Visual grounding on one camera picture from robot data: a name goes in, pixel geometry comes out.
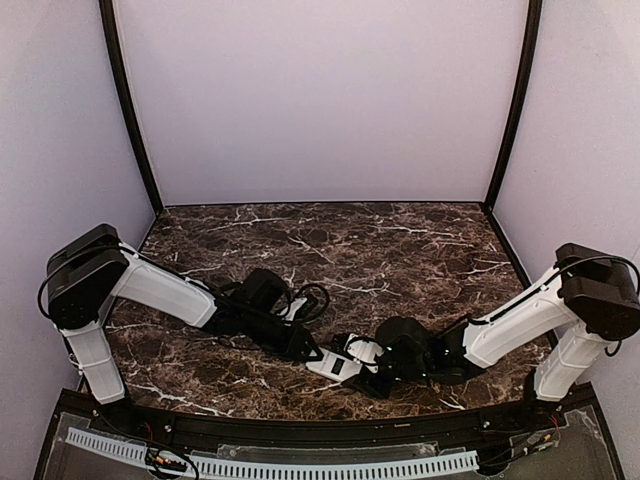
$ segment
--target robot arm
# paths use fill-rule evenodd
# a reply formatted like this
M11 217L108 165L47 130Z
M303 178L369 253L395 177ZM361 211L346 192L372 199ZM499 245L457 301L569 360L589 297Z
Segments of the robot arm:
M479 319L437 334L414 318L385 320L375 335L384 350L376 357L376 373L362 368L347 384L387 397L398 380L462 383L515 348L567 324L568 331L525 386L530 404L555 408L608 345L640 329L630 262L575 244L556 254L556 264L537 282Z
M100 225L54 254L47 273L43 283L43 288L48 285L47 316L65 337L101 404L125 396L98 315L112 298L142 303L212 334L243 333L294 360L322 357L306 328L272 313L283 295L293 299L284 281L268 270L254 270L242 284L232 285L232 293L226 295L142 258L119 240L113 227ZM289 320L305 312L305 307L317 306L313 296L305 297L309 301L299 300L295 306L289 301Z

